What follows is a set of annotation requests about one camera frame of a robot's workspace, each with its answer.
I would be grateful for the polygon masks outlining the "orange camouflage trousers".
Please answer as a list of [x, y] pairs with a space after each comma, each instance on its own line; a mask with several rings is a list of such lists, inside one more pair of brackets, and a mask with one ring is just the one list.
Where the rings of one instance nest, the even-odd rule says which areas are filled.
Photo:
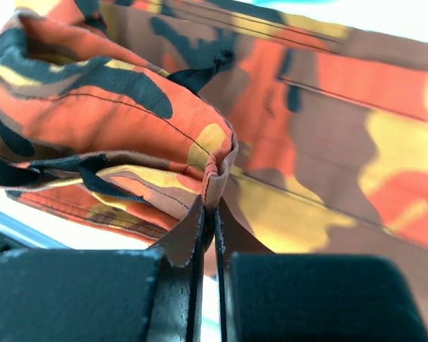
[[17, 1], [1, 171], [145, 244], [201, 196], [274, 252], [387, 257], [428, 328], [428, 43], [239, 1]]

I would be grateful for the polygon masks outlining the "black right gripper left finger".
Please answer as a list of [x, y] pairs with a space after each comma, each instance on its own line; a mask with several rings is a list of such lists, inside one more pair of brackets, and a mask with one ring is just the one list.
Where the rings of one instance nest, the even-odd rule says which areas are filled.
[[147, 341], [199, 341], [202, 321], [205, 210], [197, 196], [184, 218], [152, 250], [163, 253]]

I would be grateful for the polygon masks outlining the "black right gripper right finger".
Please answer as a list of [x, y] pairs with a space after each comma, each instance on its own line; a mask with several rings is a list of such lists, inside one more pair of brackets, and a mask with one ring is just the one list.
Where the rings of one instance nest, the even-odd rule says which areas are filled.
[[233, 341], [233, 308], [229, 285], [230, 263], [234, 253], [272, 254], [272, 251], [260, 242], [234, 218], [226, 204], [219, 204], [214, 214], [215, 254], [217, 261], [217, 280], [220, 304], [221, 341]]

